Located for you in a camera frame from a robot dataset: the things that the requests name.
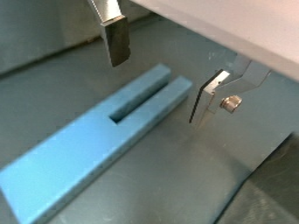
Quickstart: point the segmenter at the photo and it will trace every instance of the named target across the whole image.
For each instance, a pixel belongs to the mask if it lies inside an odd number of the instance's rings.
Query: gray floor
[[[240,182],[292,131],[299,84],[272,73],[199,129],[188,116],[199,86],[235,53],[159,17],[134,25],[130,61],[111,68],[95,42],[0,80],[0,168],[142,72],[163,62],[194,81],[188,100],[115,162],[51,224],[212,223]],[[13,224],[4,199],[1,223]]]

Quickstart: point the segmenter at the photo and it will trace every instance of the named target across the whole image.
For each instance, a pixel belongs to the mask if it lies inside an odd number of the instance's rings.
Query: screw
[[[220,107],[226,109],[231,114],[235,112],[239,104],[242,103],[242,98],[236,95],[230,96],[228,98],[222,100]]]

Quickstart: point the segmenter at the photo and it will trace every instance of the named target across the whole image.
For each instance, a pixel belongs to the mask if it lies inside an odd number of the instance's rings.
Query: metal bracket
[[[196,116],[196,123],[203,125],[206,118],[216,113],[218,108],[226,109],[232,114],[242,103],[238,94],[259,87],[271,73],[267,66],[243,55],[238,55],[232,70],[234,73],[219,70],[202,86],[190,123]]]
[[[112,67],[116,67],[131,54],[127,17],[122,15],[118,0],[88,0],[88,3],[100,22],[107,56]]]

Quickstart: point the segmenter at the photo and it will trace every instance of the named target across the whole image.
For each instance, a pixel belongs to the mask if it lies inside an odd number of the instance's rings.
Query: blue plastic bar
[[[168,67],[156,66],[0,171],[0,188],[21,224],[58,213],[183,101],[192,84],[179,77],[166,85],[168,79]],[[126,116],[114,122],[114,115]]]

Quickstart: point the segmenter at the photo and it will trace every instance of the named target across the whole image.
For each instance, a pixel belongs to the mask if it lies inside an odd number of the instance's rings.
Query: gray wall
[[[132,21],[150,11],[122,2]],[[88,0],[0,2],[0,74],[99,36]]]

